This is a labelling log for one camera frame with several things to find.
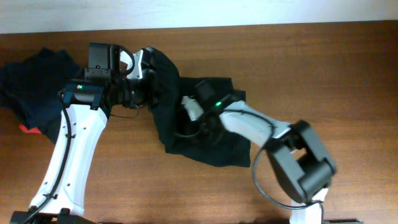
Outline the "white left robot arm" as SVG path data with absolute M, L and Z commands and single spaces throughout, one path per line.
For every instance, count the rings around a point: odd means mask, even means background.
M 58 96 L 61 122 L 49 167 L 28 211 L 13 212 L 11 223 L 88 223 L 83 216 L 86 181 L 111 108 L 138 110 L 157 103 L 159 84 L 153 69 L 129 69 L 72 80 Z

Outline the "black shorts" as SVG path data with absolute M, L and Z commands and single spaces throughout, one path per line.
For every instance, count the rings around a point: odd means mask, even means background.
M 166 153 L 215 167 L 249 167 L 251 143 L 226 131 L 211 110 L 224 96 L 245 100 L 245 91 L 234 89 L 231 78 L 181 77 L 163 52 L 153 47 L 148 49 L 153 54 L 162 95 L 149 111 Z

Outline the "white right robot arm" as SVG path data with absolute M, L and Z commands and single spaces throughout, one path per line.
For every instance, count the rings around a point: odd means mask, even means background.
M 280 208 L 291 210 L 290 223 L 324 223 L 324 199 L 337 166 L 311 125 L 272 119 L 234 95 L 198 97 L 205 112 L 215 112 L 222 127 L 260 146 L 251 175 L 261 195 Z M 282 190 L 292 200 L 286 205 L 273 199 L 257 179 L 257 166 L 267 154 Z

